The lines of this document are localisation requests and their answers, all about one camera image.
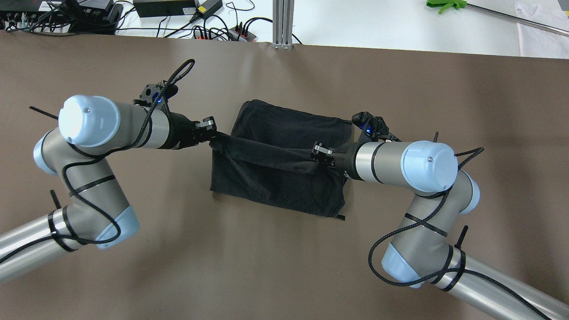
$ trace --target black cloth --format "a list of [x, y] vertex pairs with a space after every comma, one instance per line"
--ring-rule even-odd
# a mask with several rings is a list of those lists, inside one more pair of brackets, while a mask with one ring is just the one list
[[271, 206], [336, 217], [346, 178], [310, 158], [315, 141], [338, 147], [352, 123], [253, 100], [243, 104], [228, 136], [212, 139], [210, 190]]

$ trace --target sticker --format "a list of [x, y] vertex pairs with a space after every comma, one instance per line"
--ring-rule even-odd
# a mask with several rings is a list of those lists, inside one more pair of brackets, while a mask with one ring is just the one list
[[38, 11], [51, 11], [54, 7], [58, 7], [61, 4], [61, 1], [42, 1], [42, 4], [39, 6]]
[[194, 14], [196, 13], [196, 8], [182, 8], [184, 14]]

